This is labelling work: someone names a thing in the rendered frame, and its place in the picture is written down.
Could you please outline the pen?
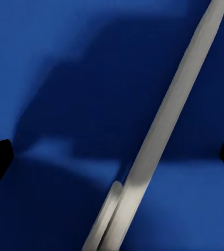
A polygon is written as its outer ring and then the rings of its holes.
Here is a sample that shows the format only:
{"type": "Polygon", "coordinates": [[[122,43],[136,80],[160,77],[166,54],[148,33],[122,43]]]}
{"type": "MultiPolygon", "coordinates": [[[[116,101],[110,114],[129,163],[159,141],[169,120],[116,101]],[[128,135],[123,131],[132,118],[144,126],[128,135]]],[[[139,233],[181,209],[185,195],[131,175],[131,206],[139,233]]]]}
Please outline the pen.
{"type": "Polygon", "coordinates": [[[197,79],[224,15],[224,0],[211,0],[189,42],[125,183],[115,181],[81,251],[119,251],[197,79]]]}

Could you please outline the folder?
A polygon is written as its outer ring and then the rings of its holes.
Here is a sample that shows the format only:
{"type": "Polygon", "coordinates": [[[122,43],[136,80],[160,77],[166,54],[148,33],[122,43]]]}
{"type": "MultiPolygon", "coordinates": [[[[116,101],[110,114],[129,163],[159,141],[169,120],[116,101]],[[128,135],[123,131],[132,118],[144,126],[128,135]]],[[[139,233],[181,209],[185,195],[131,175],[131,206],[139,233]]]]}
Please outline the folder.
{"type": "MultiPolygon", "coordinates": [[[[0,0],[0,251],[81,251],[211,0],[0,0]]],[[[224,251],[224,15],[119,251],[224,251]]]]}

